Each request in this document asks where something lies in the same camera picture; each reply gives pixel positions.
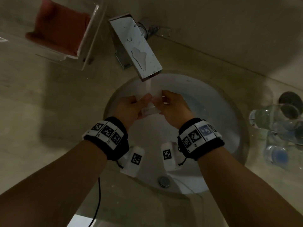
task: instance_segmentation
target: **faucet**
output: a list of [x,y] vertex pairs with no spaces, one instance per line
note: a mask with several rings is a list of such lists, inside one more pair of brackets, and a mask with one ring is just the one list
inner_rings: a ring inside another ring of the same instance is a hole
[[142,82],[162,71],[162,66],[147,43],[160,26],[152,26],[148,19],[136,23],[130,14],[108,20],[116,50],[116,58],[123,69],[134,66]]

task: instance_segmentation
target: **white sink basin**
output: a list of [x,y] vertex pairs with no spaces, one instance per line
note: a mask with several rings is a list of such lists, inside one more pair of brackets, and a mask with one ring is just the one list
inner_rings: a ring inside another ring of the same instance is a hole
[[[221,134],[225,148],[241,163],[247,157],[245,143],[248,140],[246,126],[231,106],[217,90],[210,85],[180,74],[163,73],[152,78],[152,85],[161,89],[183,95],[188,106],[196,117],[206,119]],[[135,95],[140,79],[134,78],[120,87],[110,99],[104,117],[112,114],[112,110],[120,97]],[[137,178],[152,187],[174,193],[199,193],[208,190],[197,162],[187,159],[182,169],[166,172],[163,166],[160,146],[163,143],[177,142],[178,130],[170,126],[164,116],[150,115],[134,123],[129,131],[130,146],[136,145],[145,150],[145,157]],[[162,188],[158,183],[160,176],[170,180],[169,188]]]

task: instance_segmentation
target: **black wristband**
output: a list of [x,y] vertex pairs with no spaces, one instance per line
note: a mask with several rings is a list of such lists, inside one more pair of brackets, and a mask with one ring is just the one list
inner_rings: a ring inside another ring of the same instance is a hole
[[108,160],[117,161],[129,151],[126,128],[115,117],[108,117],[99,121],[82,137],[99,147]]
[[178,145],[186,158],[198,160],[208,152],[224,146],[220,133],[206,120],[193,118],[179,130]]

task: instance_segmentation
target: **red towel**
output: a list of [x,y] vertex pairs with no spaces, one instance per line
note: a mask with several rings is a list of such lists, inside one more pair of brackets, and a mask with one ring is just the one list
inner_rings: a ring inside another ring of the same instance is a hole
[[35,29],[27,39],[58,52],[77,56],[90,16],[51,0],[42,0]]

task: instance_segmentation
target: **tiled wall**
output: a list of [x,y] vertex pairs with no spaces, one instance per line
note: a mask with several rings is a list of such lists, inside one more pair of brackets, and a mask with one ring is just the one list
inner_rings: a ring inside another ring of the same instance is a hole
[[303,89],[303,0],[109,0],[172,28],[172,40]]

